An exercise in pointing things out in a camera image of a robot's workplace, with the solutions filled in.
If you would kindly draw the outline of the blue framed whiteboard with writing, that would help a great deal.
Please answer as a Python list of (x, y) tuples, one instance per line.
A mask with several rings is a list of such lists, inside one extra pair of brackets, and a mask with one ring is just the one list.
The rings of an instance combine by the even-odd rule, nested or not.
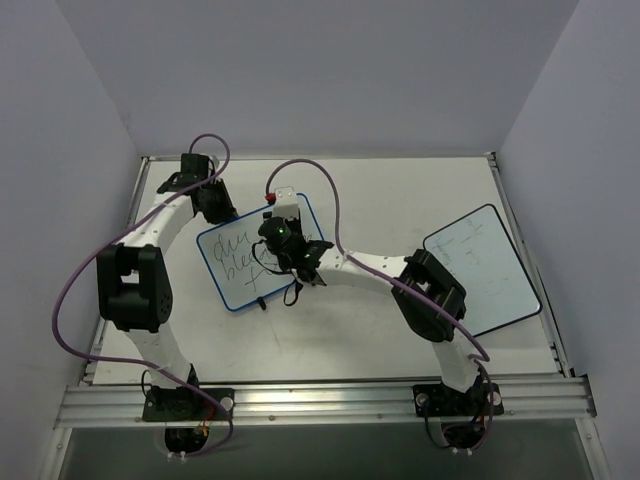
[(291, 275), (279, 273), (276, 257), (260, 242), (258, 229), (263, 215), (271, 210), (270, 205), (262, 206), (196, 236), (207, 270), (230, 312), (283, 292), (294, 283)]

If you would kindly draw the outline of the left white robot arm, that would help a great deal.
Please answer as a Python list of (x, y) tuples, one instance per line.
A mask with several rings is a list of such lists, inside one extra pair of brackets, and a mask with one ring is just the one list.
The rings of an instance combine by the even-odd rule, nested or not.
[(166, 408), (179, 419), (200, 411), (202, 395), (169, 325), (173, 291), (164, 254), (196, 216), (213, 225), (237, 217), (220, 170), (215, 157), (182, 154), (180, 169), (158, 187), (145, 216), (96, 257), (101, 317), (135, 345), (151, 386), (169, 391)]

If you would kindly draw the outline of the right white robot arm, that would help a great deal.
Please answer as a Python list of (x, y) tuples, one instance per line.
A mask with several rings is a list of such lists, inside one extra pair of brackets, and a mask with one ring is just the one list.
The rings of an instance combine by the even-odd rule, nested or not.
[(299, 220), (271, 213), (258, 234), (280, 271), (301, 285), (349, 286), (393, 298), (409, 329), (432, 344), (447, 406), (464, 413), (479, 402), (477, 361), (484, 351), (462, 325), (467, 292), (434, 255), (424, 249), (396, 257), (342, 251), (329, 241), (305, 239)]

